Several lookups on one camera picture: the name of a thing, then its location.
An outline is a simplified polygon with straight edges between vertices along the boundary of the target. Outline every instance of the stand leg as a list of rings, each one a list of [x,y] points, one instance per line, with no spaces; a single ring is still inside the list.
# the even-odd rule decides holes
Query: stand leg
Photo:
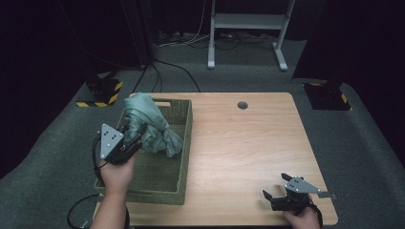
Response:
[[[289,0],[286,17],[283,22],[283,27],[280,30],[278,42],[273,43],[273,49],[274,49],[274,52],[276,53],[277,60],[279,62],[280,69],[282,72],[286,72],[288,70],[286,60],[284,59],[283,53],[281,52],[281,46],[283,44],[284,36],[286,35],[289,18],[291,17],[291,12],[294,7],[294,4],[295,4],[295,0]]]
[[[209,47],[208,47],[208,69],[215,68],[215,2],[212,0],[212,10],[211,10],[211,29],[209,34]]]

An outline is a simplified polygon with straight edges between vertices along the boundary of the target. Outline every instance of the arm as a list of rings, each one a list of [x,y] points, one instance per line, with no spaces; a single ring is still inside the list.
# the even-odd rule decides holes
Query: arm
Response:
[[[298,216],[291,212],[283,212],[283,216],[294,229],[320,229],[318,216],[310,207],[304,209]]]
[[[127,163],[116,166],[106,164],[101,168],[105,184],[105,195],[96,212],[91,228],[122,229],[125,224],[125,197],[134,176],[135,156]]]

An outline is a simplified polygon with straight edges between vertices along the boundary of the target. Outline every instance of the black cable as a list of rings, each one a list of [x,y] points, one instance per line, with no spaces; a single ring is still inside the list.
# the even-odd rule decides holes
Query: black cable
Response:
[[[103,167],[104,165],[107,164],[107,162],[105,164],[103,164],[102,166],[98,167],[97,164],[97,158],[96,158],[96,146],[98,144],[98,142],[101,140],[101,133],[97,133],[96,138],[93,141],[93,147],[92,147],[92,157],[93,157],[93,166],[94,166],[94,170],[95,170],[95,174],[96,177],[101,181],[102,181],[102,177],[101,177],[101,172],[100,172],[100,168]]]
[[[142,75],[140,76],[137,84],[135,85],[134,89],[132,90],[131,94],[133,94],[135,92],[135,89],[137,88],[137,86],[139,85],[139,82],[141,81],[141,79],[143,78],[143,75],[146,73],[146,70],[148,69],[148,66],[146,65],[145,69],[143,70]]]
[[[170,65],[170,66],[173,66],[173,67],[176,67],[176,68],[179,68],[179,69],[185,71],[185,72],[190,76],[191,80],[193,80],[194,85],[196,85],[196,88],[197,88],[197,90],[199,91],[199,93],[201,92],[199,85],[197,84],[196,80],[193,78],[193,76],[191,75],[191,73],[188,72],[188,70],[186,70],[186,69],[183,68],[183,67],[174,65],[174,64],[170,64],[170,63],[166,63],[166,62],[160,61],[160,60],[158,60],[158,59],[155,59],[155,61],[156,61],[156,62],[159,62],[159,63],[161,63],[161,64]]]
[[[319,228],[322,228],[324,226],[322,212],[321,212],[321,210],[319,210],[318,206],[316,206],[313,203],[312,199],[310,199],[309,202],[310,202],[309,207],[312,208],[316,212],[316,215],[318,216]]]
[[[206,48],[209,47],[209,45],[204,46],[204,47],[196,47],[196,46],[193,46],[193,45],[191,45],[191,44],[188,44],[188,46],[191,47],[191,48],[194,48],[194,49],[198,49],[198,50],[203,50],[203,49],[206,49]]]
[[[249,36],[240,37],[237,32],[230,33],[230,35],[232,35],[232,34],[233,34],[233,36],[236,36],[237,38],[235,38],[233,36],[229,37],[229,36],[223,35],[219,39],[224,42],[233,42],[234,40],[238,40],[238,41],[239,40],[262,40],[259,42],[242,42],[242,44],[257,44],[257,43],[273,41],[273,38],[276,38],[271,35],[267,35],[266,37],[252,37],[253,34],[250,34]]]
[[[77,227],[77,226],[74,226],[72,223],[71,223],[71,214],[72,214],[72,211],[74,210],[74,208],[79,204],[79,203],[81,203],[82,201],[84,201],[84,200],[86,200],[86,199],[88,199],[88,200],[90,200],[90,199],[92,199],[92,198],[95,198],[95,197],[98,197],[99,196],[99,194],[91,194],[91,195],[89,195],[89,196],[87,196],[87,197],[85,197],[85,198],[82,198],[82,199],[80,199],[78,202],[76,202],[75,204],[74,204],[74,206],[69,210],[69,213],[68,213],[68,216],[66,217],[66,220],[68,221],[68,224],[69,224],[69,226],[71,227],[71,228],[74,228],[74,229],[89,229],[90,227]]]
[[[225,49],[225,48],[221,48],[221,47],[219,47],[217,44],[215,44],[215,48],[216,49],[218,49],[218,50],[221,50],[221,51],[230,51],[230,50],[233,50],[233,49],[235,49],[236,47],[238,47],[239,45],[241,45],[241,43],[242,43],[242,39],[237,35],[237,34],[235,34],[238,38],[238,43],[236,43],[236,45],[235,46],[233,46],[233,47],[231,47],[231,48],[227,48],[227,49]]]
[[[102,164],[100,167],[98,167],[98,170],[100,170],[102,167],[104,167],[108,162],[106,161],[104,164]]]
[[[156,83],[155,83],[155,86],[153,86],[152,92],[155,90],[155,88],[158,85],[158,82],[160,80],[160,93],[161,93],[161,90],[163,88],[163,80],[161,78],[159,70],[155,67],[155,65],[152,65],[152,67],[155,69],[155,72],[156,72]]]

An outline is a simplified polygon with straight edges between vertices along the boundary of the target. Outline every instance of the black wire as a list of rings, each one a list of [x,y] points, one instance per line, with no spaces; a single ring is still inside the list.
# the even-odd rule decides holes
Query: black wire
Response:
[[[230,51],[230,50],[235,49],[236,47],[238,47],[241,44],[242,44],[242,39],[238,37],[238,43],[236,43],[236,45],[231,48],[221,48],[217,44],[215,44],[215,48],[218,50],[221,50],[221,51]]]
[[[155,86],[153,86],[152,92],[155,90],[155,88],[158,85],[158,82],[160,80],[160,93],[161,93],[161,90],[163,88],[163,80],[161,78],[159,70],[155,67],[155,65],[152,65],[152,67],[155,69],[155,72],[156,72],[156,83],[155,83]]]
[[[176,68],[179,68],[179,69],[185,71],[185,72],[190,76],[191,80],[193,80],[194,85],[196,85],[196,88],[197,88],[197,90],[199,91],[199,93],[201,92],[199,85],[197,84],[196,80],[193,78],[193,76],[191,75],[191,73],[188,72],[188,70],[186,70],[186,69],[183,68],[183,67],[174,65],[174,64],[170,64],[170,63],[166,63],[166,62],[160,61],[160,60],[158,60],[158,59],[155,59],[155,61],[156,61],[156,62],[159,62],[159,63],[161,63],[161,64],[170,65],[170,66],[173,66],[173,67],[176,67]]]
[[[146,65],[145,69],[143,70],[142,75],[140,76],[137,84],[135,85],[134,89],[132,90],[131,94],[133,94],[135,92],[135,89],[137,88],[137,86],[139,85],[139,82],[141,81],[141,79],[143,78],[143,75],[146,73],[146,70],[148,69],[148,66]]]
[[[101,167],[98,167],[97,158],[96,158],[96,146],[100,140],[101,140],[101,133],[97,133],[96,138],[93,140],[92,157],[93,157],[93,167],[95,170],[95,174],[96,174],[97,178],[102,182],[102,177],[101,177],[101,172],[100,172]]]
[[[203,49],[206,49],[206,48],[209,47],[209,45],[204,46],[204,47],[196,47],[196,46],[193,46],[193,45],[191,45],[191,44],[187,44],[187,45],[188,45],[189,47],[191,47],[191,48],[198,49],[198,50],[203,50]]]
[[[108,162],[106,161],[104,164],[102,164],[100,167],[98,167],[98,170],[100,170],[102,167],[104,167]]]
[[[322,217],[321,210],[319,210],[318,206],[316,206],[313,203],[312,199],[309,200],[309,207],[312,208],[316,212],[316,215],[318,216],[319,226],[320,226],[320,228],[322,228],[324,226],[324,220],[323,220],[323,217]]]
[[[72,211],[74,210],[74,208],[75,208],[79,203],[81,203],[82,201],[84,201],[84,200],[86,200],[86,199],[90,200],[90,199],[92,199],[92,198],[94,198],[94,197],[98,197],[98,196],[99,196],[99,194],[91,194],[91,195],[89,195],[89,196],[87,196],[87,197],[85,197],[85,198],[81,198],[78,202],[76,202],[76,203],[74,204],[74,206],[69,210],[68,216],[66,217],[66,220],[68,221],[68,224],[69,224],[69,226],[70,226],[71,228],[74,228],[74,229],[82,229],[82,228],[84,228],[84,229],[89,229],[89,228],[90,228],[90,227],[76,227],[76,226],[74,226],[74,225],[71,223],[71,214],[72,214]]]

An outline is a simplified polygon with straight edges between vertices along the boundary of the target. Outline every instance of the hole in table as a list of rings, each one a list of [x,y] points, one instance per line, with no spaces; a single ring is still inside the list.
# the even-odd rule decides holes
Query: hole in table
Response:
[[[248,107],[248,105],[247,105],[246,102],[241,101],[241,102],[238,103],[238,107],[239,107],[239,109],[244,110],[244,109],[246,109]]]

